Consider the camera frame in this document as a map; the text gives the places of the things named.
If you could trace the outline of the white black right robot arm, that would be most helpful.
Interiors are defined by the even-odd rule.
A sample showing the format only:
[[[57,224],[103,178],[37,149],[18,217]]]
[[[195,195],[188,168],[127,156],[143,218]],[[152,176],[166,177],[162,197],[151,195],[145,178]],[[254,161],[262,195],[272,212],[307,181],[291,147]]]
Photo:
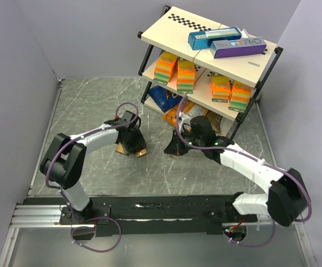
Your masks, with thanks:
[[[281,226],[290,226],[308,208],[310,201],[298,170],[285,171],[249,154],[233,140],[218,136],[205,116],[182,122],[174,129],[164,152],[182,156],[198,149],[210,160],[242,174],[263,190],[263,194],[237,193],[226,207],[226,217],[239,221],[244,215],[265,215]]]

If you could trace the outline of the brass padlock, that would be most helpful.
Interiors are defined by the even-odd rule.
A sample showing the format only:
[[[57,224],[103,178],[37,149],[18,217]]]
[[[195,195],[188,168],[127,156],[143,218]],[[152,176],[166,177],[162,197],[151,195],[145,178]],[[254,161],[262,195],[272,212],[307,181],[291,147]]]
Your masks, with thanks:
[[[117,147],[115,148],[115,151],[119,154],[123,154],[123,155],[128,155],[127,150],[124,148],[124,145],[122,143],[119,143],[117,145]]]
[[[147,149],[142,149],[142,150],[140,150],[140,151],[138,151],[138,152],[135,153],[135,156],[137,158],[142,157],[142,156],[145,156],[145,155],[147,155]]]

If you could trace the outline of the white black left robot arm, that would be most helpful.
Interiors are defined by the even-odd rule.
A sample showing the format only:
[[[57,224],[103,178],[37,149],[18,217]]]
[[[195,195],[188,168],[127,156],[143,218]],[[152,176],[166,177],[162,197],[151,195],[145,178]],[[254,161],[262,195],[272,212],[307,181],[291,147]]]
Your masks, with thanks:
[[[144,155],[146,141],[140,126],[139,116],[127,110],[96,129],[72,136],[59,133],[52,140],[39,171],[46,177],[46,186],[60,192],[79,223],[85,224],[94,216],[92,200],[80,183],[86,155],[113,144],[124,155]]]

